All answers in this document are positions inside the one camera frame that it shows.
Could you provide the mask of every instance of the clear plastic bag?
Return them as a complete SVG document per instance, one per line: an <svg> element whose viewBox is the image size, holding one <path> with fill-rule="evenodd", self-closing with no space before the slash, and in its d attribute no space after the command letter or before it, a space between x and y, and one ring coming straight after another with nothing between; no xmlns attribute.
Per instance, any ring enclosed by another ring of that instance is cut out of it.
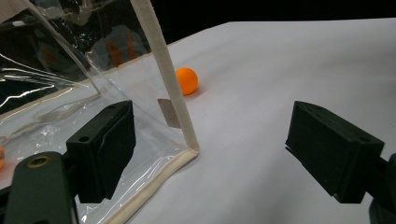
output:
<svg viewBox="0 0 396 224"><path fill-rule="evenodd" d="M180 89L168 76L172 64L161 57L163 37L159 47L146 37L159 24L140 23L142 15L155 18L149 1L134 3L148 9L139 19L125 0L31 2L5 2L18 13L0 18L0 188L11 184L19 161L65 153L65 141L99 111L131 99L136 147L116 192L101 203L76 198L81 223L122 223L198 154Z"/></svg>

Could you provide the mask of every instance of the dark background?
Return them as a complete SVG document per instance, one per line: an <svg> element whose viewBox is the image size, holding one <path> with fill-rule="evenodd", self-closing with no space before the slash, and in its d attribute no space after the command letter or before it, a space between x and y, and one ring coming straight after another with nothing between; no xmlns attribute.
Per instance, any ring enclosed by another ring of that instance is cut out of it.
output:
<svg viewBox="0 0 396 224"><path fill-rule="evenodd" d="M167 43L228 21L327 21L396 17L396 0L152 0Z"/></svg>

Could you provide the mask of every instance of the white tabletop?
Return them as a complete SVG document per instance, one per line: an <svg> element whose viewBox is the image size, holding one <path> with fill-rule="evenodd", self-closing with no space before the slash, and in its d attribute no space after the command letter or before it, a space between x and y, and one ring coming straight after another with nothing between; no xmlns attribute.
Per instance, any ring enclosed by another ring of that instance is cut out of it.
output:
<svg viewBox="0 0 396 224"><path fill-rule="evenodd" d="M201 146L130 223L369 223L286 149L294 101L323 106L396 152L396 19L231 22L169 47L199 78L186 97Z"/></svg>

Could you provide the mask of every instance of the white table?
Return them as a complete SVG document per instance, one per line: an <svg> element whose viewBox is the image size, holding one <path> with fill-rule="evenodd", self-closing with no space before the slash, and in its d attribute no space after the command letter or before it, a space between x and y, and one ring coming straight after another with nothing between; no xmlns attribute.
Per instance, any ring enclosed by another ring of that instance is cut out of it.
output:
<svg viewBox="0 0 396 224"><path fill-rule="evenodd" d="M169 47L200 87L186 97L201 146L129 223L369 223L286 149L293 102L323 106L396 152L396 19L231 22Z"/></svg>

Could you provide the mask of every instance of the wrinkled plastic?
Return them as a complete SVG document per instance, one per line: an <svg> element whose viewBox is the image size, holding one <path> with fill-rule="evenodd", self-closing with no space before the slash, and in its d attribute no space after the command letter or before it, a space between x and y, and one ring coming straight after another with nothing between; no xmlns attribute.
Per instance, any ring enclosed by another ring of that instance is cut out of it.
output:
<svg viewBox="0 0 396 224"><path fill-rule="evenodd" d="M166 125L169 99L128 0L31 1L0 24L0 188L19 161L66 152L66 140L107 105L132 99L136 147L111 200L78 202L81 223L101 223L187 149Z"/></svg>

